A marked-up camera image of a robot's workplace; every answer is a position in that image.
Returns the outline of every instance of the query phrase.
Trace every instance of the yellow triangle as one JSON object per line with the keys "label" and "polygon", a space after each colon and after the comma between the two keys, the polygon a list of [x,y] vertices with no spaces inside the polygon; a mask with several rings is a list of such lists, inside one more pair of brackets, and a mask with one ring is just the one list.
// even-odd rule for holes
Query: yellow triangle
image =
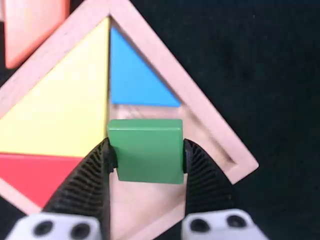
{"label": "yellow triangle", "polygon": [[84,157],[103,140],[109,28],[106,18],[0,119],[0,152]]}

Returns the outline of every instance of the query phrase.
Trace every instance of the screw hole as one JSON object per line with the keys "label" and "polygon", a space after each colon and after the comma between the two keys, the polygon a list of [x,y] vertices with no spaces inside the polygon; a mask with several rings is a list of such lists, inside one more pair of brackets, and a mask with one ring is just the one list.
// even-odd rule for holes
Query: screw hole
{"label": "screw hole", "polygon": [[53,228],[53,222],[52,221],[43,221],[40,222],[33,230],[34,235],[41,237],[44,235],[47,235],[51,229]]}
{"label": "screw hole", "polygon": [[88,237],[90,233],[90,226],[87,223],[79,223],[71,230],[71,238],[75,240],[83,240]]}
{"label": "screw hole", "polygon": [[238,215],[228,216],[226,222],[232,228],[245,228],[247,226],[246,221]]}
{"label": "screw hole", "polygon": [[190,224],[190,228],[194,232],[206,233],[210,230],[208,223],[200,218],[193,220]]}

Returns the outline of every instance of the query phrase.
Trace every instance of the orange tangram piece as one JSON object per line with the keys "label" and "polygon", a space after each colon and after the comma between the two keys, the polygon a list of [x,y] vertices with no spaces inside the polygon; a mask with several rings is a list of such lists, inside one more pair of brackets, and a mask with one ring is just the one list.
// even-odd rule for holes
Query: orange tangram piece
{"label": "orange tangram piece", "polygon": [[69,12],[70,0],[4,0],[5,66],[18,67]]}
{"label": "orange tangram piece", "polygon": [[81,157],[0,153],[0,178],[43,208]]}

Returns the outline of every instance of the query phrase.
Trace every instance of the green wooden block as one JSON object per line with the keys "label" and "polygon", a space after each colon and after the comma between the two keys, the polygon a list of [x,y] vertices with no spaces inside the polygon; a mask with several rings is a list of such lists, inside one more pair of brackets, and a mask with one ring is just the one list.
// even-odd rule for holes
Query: green wooden block
{"label": "green wooden block", "polygon": [[182,184],[183,132],[180,119],[114,119],[107,126],[119,180]]}

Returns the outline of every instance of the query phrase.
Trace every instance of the tangram piece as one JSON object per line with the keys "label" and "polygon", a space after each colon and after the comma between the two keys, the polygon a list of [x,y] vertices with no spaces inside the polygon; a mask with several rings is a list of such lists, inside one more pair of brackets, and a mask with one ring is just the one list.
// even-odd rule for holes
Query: tangram piece
{"label": "tangram piece", "polygon": [[180,106],[177,98],[114,27],[110,38],[110,81],[114,104]]}
{"label": "tangram piece", "polygon": [[0,178],[42,208],[81,159],[0,153]]}
{"label": "tangram piece", "polygon": [[0,119],[0,152],[84,157],[106,137],[108,37],[105,18]]}
{"label": "tangram piece", "polygon": [[15,68],[68,17],[70,0],[4,0],[5,65]]}
{"label": "tangram piece", "polygon": [[183,133],[180,119],[114,119],[108,124],[119,180],[182,184]]}

